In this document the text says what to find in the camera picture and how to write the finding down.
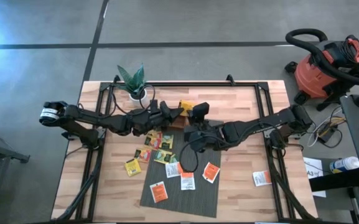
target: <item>black robotic arm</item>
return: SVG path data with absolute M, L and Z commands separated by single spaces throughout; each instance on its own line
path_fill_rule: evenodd
M 135 109 L 126 114 L 103 115 L 94 111 L 84 110 L 76 105 L 68 105 L 64 101 L 45 102 L 40 115 L 40 123 L 49 127 L 61 127 L 66 130 L 62 135 L 74 135 L 90 148 L 99 146 L 99 132 L 95 129 L 87 129 L 77 122 L 93 124 L 109 129 L 120 136 L 135 136 L 146 134 L 156 128 L 168 127 L 176 117 L 183 112 L 183 108 L 170 109 L 165 101 L 152 100 L 150 110 Z
M 313 123 L 305 109 L 298 105 L 252 121 L 232 121 L 217 126 L 211 126 L 204 119 L 208 111 L 208 103 L 199 104 L 188 111 L 190 126 L 185 127 L 185 141 L 189 142 L 195 152 L 203 152 L 207 146 L 215 151 L 227 151 L 238 146 L 248 136 L 270 129 L 273 130 L 269 133 L 269 144 L 273 148 L 282 149 L 290 135 L 306 133 Z

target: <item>vacuum hose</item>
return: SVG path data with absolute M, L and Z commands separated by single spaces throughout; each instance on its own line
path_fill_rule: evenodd
M 323 52 L 317 48 L 315 45 L 310 44 L 308 42 L 295 39 L 294 36 L 302 35 L 302 34 L 309 34 L 314 35 L 317 38 L 319 38 L 319 41 L 327 40 L 327 36 L 320 30 L 317 29 L 296 29 L 291 32 L 289 32 L 286 35 L 286 41 L 292 45 L 295 45 L 297 47 L 300 47 L 302 49 L 305 49 L 309 51 L 314 58 L 316 59 L 316 62 L 318 65 L 323 68 L 326 72 L 328 72 L 330 76 L 337 78 L 341 81 L 350 82 L 355 85 L 359 85 L 359 77 L 354 77 L 352 75 L 349 75 L 347 73 L 343 73 L 340 70 L 336 69 L 334 66 L 331 65 L 331 63 L 327 60 L 327 58 L 324 56 Z

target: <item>potted plant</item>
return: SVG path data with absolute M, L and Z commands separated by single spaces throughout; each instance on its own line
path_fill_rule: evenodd
M 124 85 L 118 85 L 117 87 L 129 93 L 129 98 L 134 105 L 141 106 L 139 101 L 142 101 L 144 107 L 149 105 L 147 91 L 144 89 L 145 81 L 143 64 L 133 77 L 123 67 L 117 65 L 117 68 L 124 80 Z

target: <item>butcher block tabletop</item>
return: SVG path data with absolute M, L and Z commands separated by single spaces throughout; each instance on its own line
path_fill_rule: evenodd
M 274 112 L 290 106 L 282 80 L 267 81 Z M 101 82 L 85 82 L 80 101 L 86 110 L 95 110 Z M 148 90 L 149 99 L 152 91 Z M 135 109 L 129 95 L 114 89 L 117 104 L 129 111 Z M 156 87 L 156 99 L 165 101 L 170 108 L 178 107 L 179 100 L 210 104 L 206 119 L 220 121 L 249 121 L 259 118 L 255 89 L 246 86 L 191 86 Z M 262 95 L 265 114 L 268 114 L 265 97 Z M 255 187 L 253 172 L 269 170 L 263 134 L 251 135 L 239 146 L 222 151 L 218 190 L 217 217 L 203 217 L 187 213 L 172 212 L 139 205 L 147 172 L 147 164 L 141 163 L 142 172 L 128 177 L 124 163 L 134 157 L 137 147 L 142 147 L 145 136 L 118 136 L 106 133 L 105 149 L 101 165 L 98 193 L 96 197 L 94 222 L 274 222 L 276 208 L 271 185 Z M 81 146 L 78 140 L 70 141 L 67 153 Z M 63 171 L 54 204 L 52 218 L 60 216 L 78 193 L 84 171 L 86 149 L 69 155 L 63 164 Z M 290 189 L 300 203 L 317 217 L 316 207 L 310 189 L 307 172 L 299 147 L 286 148 L 284 157 Z M 88 211 L 90 192 L 85 198 L 84 212 Z M 286 200 L 281 191 L 284 216 L 288 217 Z

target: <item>green leaves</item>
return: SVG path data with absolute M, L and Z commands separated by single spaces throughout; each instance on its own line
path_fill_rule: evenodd
M 123 67 L 117 65 L 118 71 L 122 76 L 125 86 L 118 86 L 118 88 L 127 91 L 130 94 L 138 95 L 144 86 L 144 69 L 143 64 L 132 77 Z

